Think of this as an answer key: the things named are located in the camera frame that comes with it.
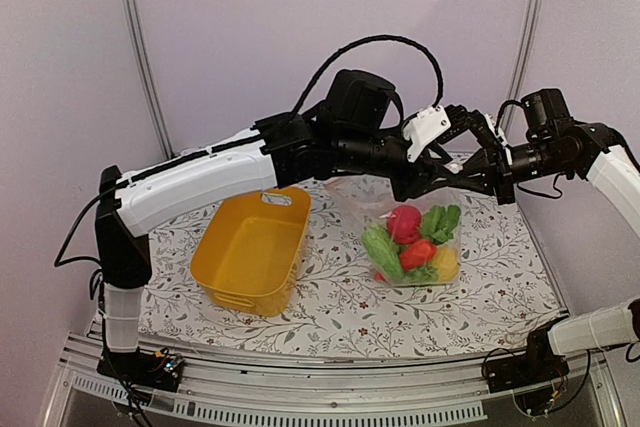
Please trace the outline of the green toy lettuce leaf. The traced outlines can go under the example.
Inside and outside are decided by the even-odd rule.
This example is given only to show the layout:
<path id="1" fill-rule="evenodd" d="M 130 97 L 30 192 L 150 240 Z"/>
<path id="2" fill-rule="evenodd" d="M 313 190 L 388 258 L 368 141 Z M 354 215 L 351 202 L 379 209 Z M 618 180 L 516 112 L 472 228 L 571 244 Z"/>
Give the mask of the green toy lettuce leaf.
<path id="1" fill-rule="evenodd" d="M 460 216 L 461 209 L 457 205 L 434 205 L 422 215 L 419 232 L 435 245 L 445 244 L 453 239 Z"/>

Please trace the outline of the red toy apple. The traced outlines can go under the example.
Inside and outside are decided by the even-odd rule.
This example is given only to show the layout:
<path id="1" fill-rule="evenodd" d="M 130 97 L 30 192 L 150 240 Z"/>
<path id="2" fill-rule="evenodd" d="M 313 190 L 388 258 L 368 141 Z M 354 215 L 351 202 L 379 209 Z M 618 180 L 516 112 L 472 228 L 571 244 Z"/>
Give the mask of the red toy apple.
<path id="1" fill-rule="evenodd" d="M 421 238 L 421 222 L 422 215 L 417 208 L 401 205 L 392 210 L 386 222 L 386 229 L 396 243 L 408 245 Z"/>

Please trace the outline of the clear zip top bag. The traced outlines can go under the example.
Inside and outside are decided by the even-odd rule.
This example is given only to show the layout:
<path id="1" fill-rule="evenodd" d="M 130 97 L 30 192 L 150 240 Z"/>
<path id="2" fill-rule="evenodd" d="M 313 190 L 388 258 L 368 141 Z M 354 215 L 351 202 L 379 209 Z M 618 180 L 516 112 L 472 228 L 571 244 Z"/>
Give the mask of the clear zip top bag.
<path id="1" fill-rule="evenodd" d="M 449 189 L 397 201 L 387 179 L 344 177 L 326 184 L 378 278 L 393 287 L 450 284 L 460 272 L 462 208 Z"/>

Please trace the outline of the red toy tomato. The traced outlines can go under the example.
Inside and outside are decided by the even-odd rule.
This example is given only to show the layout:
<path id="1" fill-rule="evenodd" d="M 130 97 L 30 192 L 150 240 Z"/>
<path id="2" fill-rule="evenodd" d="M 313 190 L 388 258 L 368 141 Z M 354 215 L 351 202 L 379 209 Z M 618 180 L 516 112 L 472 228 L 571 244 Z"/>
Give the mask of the red toy tomato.
<path id="1" fill-rule="evenodd" d="M 428 264 L 436 255 L 437 246 L 428 239 L 421 239 L 404 249 L 399 260 L 405 272 Z"/>

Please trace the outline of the yellow toy lemon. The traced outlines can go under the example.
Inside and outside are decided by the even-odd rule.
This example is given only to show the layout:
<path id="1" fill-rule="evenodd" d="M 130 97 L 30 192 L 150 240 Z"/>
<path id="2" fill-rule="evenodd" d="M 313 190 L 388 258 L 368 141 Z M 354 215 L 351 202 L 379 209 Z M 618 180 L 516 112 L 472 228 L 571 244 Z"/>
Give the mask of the yellow toy lemon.
<path id="1" fill-rule="evenodd" d="M 437 271 L 440 283 L 451 282 L 459 274 L 457 251 L 448 246 L 440 246 L 430 264 Z"/>

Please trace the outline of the green toy cucumber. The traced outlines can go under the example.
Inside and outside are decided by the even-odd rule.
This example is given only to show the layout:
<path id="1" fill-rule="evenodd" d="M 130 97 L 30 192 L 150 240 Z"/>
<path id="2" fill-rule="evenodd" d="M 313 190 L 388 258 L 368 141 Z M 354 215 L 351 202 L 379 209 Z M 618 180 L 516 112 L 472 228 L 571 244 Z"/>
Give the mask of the green toy cucumber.
<path id="1" fill-rule="evenodd" d="M 398 248 L 385 227 L 369 225 L 362 233 L 361 242 L 372 264 L 387 281 L 398 282 L 403 278 Z"/>

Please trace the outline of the green toy grapes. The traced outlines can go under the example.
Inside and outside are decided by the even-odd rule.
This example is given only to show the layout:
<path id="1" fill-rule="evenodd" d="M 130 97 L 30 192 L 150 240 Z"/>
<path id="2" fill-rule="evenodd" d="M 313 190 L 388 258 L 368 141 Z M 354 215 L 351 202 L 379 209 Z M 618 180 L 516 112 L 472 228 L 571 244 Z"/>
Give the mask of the green toy grapes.
<path id="1" fill-rule="evenodd" d="M 429 285 L 439 280 L 438 270 L 430 266 L 422 266 L 406 271 L 401 279 L 401 284 L 406 286 Z"/>

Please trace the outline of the yellow plastic basket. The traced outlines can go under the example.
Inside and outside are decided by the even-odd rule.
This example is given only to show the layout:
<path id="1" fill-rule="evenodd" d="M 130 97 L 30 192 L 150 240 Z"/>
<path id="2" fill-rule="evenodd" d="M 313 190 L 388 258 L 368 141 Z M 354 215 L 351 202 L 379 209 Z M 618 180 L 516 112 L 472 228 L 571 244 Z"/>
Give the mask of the yellow plastic basket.
<path id="1" fill-rule="evenodd" d="M 299 187 L 223 201 L 192 257 L 191 276 L 220 307 L 282 314 L 305 254 L 311 204 Z"/>

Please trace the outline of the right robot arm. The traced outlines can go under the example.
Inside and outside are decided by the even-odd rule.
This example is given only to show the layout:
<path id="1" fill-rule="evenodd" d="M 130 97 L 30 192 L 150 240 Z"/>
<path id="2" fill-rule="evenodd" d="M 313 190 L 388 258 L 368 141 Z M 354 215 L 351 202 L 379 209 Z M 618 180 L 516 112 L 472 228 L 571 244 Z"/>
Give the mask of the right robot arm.
<path id="1" fill-rule="evenodd" d="M 639 229 L 639 164 L 628 143 L 615 129 L 602 123 L 576 120 L 562 92 L 541 89 L 516 102 L 527 124 L 526 143 L 509 145 L 491 119 L 461 105 L 445 112 L 451 123 L 441 144 L 471 132 L 480 148 L 454 174 L 449 186 L 494 197 L 500 204 L 515 200 L 516 187 L 552 176 L 579 177 L 600 192 L 633 231 Z M 544 344 L 533 347 L 517 362 L 517 374 L 537 383 L 552 371 L 556 356 L 583 350 L 606 350 L 639 340 L 639 302 L 569 317 L 551 326 Z"/>

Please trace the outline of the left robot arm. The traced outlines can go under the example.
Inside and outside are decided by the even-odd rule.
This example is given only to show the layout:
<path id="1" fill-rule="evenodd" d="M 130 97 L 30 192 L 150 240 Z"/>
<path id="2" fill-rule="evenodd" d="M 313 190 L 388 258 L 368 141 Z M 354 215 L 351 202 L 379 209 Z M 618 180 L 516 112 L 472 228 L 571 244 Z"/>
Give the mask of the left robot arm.
<path id="1" fill-rule="evenodd" d="M 442 146 L 453 113 L 435 103 L 384 127 L 387 109 L 400 103 L 389 81 L 342 70 L 311 108 L 297 104 L 228 140 L 142 171 L 105 169 L 87 210 L 95 216 L 94 262 L 104 282 L 111 366 L 128 381 L 148 373 L 148 359 L 137 350 L 138 321 L 152 274 L 148 236 L 160 224 L 244 194 L 341 174 L 387 178 L 399 200 L 422 195 L 445 165 L 445 154 L 428 152 Z"/>

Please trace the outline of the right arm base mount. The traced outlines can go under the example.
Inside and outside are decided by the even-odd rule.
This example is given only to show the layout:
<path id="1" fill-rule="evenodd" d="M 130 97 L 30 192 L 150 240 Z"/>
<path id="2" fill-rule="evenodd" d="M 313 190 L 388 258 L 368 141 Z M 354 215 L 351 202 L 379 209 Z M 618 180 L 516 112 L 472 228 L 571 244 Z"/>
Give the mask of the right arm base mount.
<path id="1" fill-rule="evenodd" d="M 481 365 L 481 375 L 491 393 L 547 384 L 542 392 L 516 395 L 516 407 L 531 417 L 551 413 L 569 374 L 566 359 L 552 351 L 548 339 L 550 329 L 546 325 L 530 332 L 523 353 L 498 347 L 485 356 Z"/>

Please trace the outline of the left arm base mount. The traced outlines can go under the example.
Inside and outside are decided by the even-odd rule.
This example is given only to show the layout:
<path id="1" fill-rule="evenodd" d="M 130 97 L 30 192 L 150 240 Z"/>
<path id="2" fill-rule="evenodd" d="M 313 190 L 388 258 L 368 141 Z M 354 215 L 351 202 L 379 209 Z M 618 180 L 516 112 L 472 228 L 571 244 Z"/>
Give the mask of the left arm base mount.
<path id="1" fill-rule="evenodd" d="M 133 353 L 114 353 L 104 349 L 97 372 L 126 386 L 142 386 L 176 393 L 185 367 L 181 354 L 166 348 L 155 353 L 137 349 Z"/>

